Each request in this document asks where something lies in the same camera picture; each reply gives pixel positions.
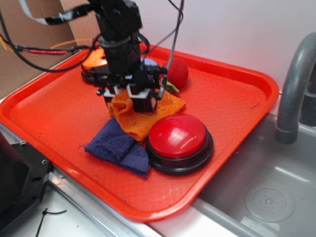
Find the sink drain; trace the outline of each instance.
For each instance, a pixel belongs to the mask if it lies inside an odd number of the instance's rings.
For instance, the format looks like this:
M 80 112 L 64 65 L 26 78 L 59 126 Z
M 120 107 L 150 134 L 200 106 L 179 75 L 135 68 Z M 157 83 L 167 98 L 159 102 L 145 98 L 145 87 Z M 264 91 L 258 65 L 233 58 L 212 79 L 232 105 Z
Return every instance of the sink drain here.
M 246 194 L 245 204 L 253 216 L 266 222 L 283 221 L 294 210 L 292 195 L 275 185 L 252 187 Z

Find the green object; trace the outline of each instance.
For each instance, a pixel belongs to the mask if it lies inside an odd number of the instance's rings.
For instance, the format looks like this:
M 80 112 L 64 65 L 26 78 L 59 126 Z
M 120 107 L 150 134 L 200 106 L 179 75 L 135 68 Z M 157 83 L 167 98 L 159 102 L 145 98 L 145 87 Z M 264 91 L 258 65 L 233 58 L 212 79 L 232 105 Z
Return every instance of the green object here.
M 168 92 L 173 92 L 173 91 L 175 91 L 175 92 L 177 92 L 177 93 L 179 93 L 180 91 L 173 85 L 173 84 L 171 84 L 169 81 L 167 81 L 167 85 L 166 85 L 166 91 L 168 91 Z

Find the sink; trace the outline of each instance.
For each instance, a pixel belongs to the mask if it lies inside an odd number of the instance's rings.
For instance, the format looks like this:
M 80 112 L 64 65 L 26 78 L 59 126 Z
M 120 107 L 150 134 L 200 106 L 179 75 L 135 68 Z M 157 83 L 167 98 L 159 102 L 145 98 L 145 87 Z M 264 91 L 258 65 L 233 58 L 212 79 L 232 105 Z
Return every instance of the sink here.
M 316 130 L 300 124 L 297 141 L 284 145 L 275 123 L 266 115 L 198 198 L 247 236 L 315 236 Z

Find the orange object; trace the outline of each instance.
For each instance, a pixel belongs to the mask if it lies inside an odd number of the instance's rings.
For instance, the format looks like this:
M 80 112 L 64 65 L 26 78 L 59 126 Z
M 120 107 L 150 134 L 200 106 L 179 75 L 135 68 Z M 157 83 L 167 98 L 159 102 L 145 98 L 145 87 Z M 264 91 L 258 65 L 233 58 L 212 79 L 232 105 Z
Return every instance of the orange object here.
M 90 53 L 89 57 L 82 63 L 82 67 L 86 70 L 90 70 L 91 68 L 97 68 L 107 64 L 108 61 L 105 58 L 104 50 L 99 48 Z
M 149 134 L 152 126 L 163 117 L 181 111 L 185 102 L 165 91 L 153 113 L 136 113 L 133 111 L 133 101 L 127 90 L 116 95 L 108 104 L 111 117 L 115 117 L 121 128 L 136 141 L 143 141 Z
M 162 65 L 169 56 L 170 50 L 158 47 L 148 57 Z M 186 102 L 180 113 L 198 118 L 214 140 L 210 162 L 190 175 L 169 176 L 152 168 L 144 179 L 85 153 L 83 146 L 110 116 L 96 88 L 81 79 L 80 68 L 42 74 L 13 92 L 0 104 L 0 122 L 123 216 L 164 219 L 190 205 L 279 96 L 277 83 L 266 74 L 180 52 L 175 56 L 189 67 L 178 95 Z

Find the orange tray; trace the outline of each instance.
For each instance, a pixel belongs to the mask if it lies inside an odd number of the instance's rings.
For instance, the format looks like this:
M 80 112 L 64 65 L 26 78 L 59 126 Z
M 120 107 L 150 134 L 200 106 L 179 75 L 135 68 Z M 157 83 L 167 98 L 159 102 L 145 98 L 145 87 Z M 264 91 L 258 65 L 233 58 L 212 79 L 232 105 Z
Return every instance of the orange tray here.
M 149 58 L 163 64 L 169 54 L 159 47 Z M 279 95 L 276 82 L 263 73 L 180 52 L 175 57 L 189 66 L 188 83 L 175 94 L 186 102 L 181 113 L 199 118 L 214 139 L 211 161 L 196 173 L 168 176 L 151 168 L 145 179 L 85 153 L 84 145 L 109 115 L 97 88 L 81 78 L 80 67 L 42 74 L 13 92 L 0 104 L 0 122 L 123 216 L 141 222 L 163 219 L 194 200 Z

